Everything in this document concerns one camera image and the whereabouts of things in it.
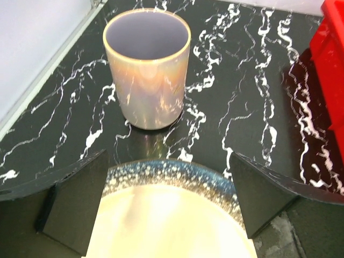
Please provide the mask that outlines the iridescent pink cup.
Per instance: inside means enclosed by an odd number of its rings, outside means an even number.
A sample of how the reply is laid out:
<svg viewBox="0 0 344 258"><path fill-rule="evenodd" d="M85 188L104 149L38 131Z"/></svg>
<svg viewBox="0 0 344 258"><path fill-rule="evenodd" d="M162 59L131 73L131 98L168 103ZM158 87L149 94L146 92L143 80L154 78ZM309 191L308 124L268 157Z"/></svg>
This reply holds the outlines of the iridescent pink cup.
<svg viewBox="0 0 344 258"><path fill-rule="evenodd" d="M143 8L112 18L103 44L123 116L143 130L159 130L183 109L191 30L180 16Z"/></svg>

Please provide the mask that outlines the red plastic bin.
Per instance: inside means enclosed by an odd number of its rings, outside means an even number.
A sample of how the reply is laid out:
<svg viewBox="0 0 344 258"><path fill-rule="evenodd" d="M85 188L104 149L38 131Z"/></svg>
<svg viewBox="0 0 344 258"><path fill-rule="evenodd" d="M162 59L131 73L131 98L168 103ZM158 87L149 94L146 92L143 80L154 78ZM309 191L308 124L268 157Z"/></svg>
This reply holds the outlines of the red plastic bin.
<svg viewBox="0 0 344 258"><path fill-rule="evenodd" d="M343 145L343 1L324 1L321 10L324 18L310 49L331 119L329 130Z"/></svg>

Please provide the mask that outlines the speckled grey large plate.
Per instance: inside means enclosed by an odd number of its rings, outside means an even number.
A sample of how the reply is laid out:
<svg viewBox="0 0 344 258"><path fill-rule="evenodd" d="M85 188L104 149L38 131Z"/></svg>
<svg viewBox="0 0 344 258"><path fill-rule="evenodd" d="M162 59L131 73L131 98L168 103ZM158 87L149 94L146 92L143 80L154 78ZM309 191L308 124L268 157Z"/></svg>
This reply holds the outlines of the speckled grey large plate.
<svg viewBox="0 0 344 258"><path fill-rule="evenodd" d="M239 204L234 184L229 179L203 165L175 159L139 160L109 168L103 196L148 184L184 188L219 205Z"/></svg>

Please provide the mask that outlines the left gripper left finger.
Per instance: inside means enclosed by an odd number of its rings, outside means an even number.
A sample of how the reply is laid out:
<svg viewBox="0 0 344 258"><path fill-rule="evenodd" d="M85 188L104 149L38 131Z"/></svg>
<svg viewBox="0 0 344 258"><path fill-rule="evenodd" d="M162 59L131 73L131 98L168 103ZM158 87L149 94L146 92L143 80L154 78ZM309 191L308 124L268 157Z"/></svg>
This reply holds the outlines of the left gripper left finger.
<svg viewBox="0 0 344 258"><path fill-rule="evenodd" d="M1 187L1 256L86 256L109 168L106 150Z"/></svg>

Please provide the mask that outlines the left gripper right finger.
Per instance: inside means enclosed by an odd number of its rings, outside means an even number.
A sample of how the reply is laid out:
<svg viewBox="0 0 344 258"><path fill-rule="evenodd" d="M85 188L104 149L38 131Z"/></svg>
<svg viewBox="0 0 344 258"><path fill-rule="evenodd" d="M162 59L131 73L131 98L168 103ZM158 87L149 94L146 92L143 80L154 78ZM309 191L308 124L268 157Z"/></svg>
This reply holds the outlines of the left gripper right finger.
<svg viewBox="0 0 344 258"><path fill-rule="evenodd" d="M285 176L261 164L234 153L230 157L230 169L238 197L247 236L256 237L277 215L296 201L314 204L315 210L307 214L314 217L320 213L343 218L343 196L321 190Z"/></svg>

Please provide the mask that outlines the pink cream round plate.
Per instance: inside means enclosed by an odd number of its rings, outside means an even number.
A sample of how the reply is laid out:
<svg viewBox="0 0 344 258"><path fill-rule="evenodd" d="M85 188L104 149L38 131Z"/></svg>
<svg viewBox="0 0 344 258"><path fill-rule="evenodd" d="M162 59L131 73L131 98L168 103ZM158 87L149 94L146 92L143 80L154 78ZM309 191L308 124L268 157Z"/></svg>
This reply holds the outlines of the pink cream round plate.
<svg viewBox="0 0 344 258"><path fill-rule="evenodd" d="M223 209L194 192L143 185L102 198L87 257L255 257Z"/></svg>

